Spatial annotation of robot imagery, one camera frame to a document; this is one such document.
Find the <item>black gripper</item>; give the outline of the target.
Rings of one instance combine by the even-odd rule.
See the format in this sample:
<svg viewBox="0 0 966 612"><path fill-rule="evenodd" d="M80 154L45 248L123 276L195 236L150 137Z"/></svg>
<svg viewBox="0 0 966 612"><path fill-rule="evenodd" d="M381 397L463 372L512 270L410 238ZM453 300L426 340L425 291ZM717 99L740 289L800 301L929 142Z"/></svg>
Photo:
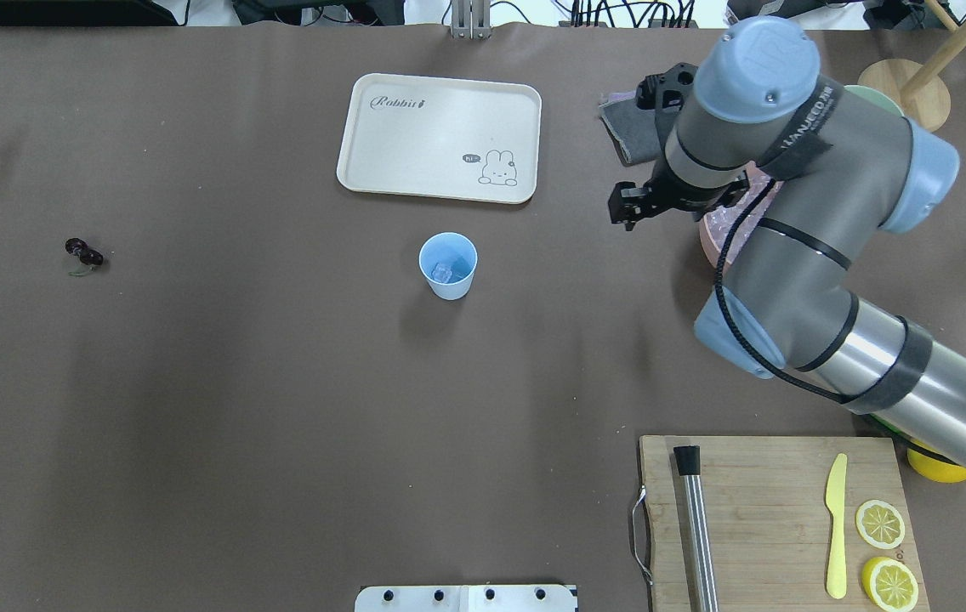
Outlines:
<svg viewBox="0 0 966 612"><path fill-rule="evenodd" d="M723 186L694 186L678 178L667 163L660 161L654 173L644 184L650 210L655 213L677 212L692 213L694 220L701 220L705 214L720 208L734 207L747 193L747 171L741 169L730 182ZM641 205L646 190L634 182L622 181L614 185L609 195L607 208L612 224L622 225L630 232L636 222L643 218Z"/></svg>

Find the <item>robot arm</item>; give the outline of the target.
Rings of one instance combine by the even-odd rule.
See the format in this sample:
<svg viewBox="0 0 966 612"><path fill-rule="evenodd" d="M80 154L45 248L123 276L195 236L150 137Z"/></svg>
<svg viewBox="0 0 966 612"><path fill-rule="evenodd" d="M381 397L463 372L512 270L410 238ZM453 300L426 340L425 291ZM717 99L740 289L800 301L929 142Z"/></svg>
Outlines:
<svg viewBox="0 0 966 612"><path fill-rule="evenodd" d="M736 200L755 164L780 189L696 319L696 336L759 378L871 415L966 468L966 358L845 289L879 231L921 224L956 182L952 144L821 73L814 40L781 17L741 20L703 65L639 83L659 158L608 201L627 230L668 210Z"/></svg>

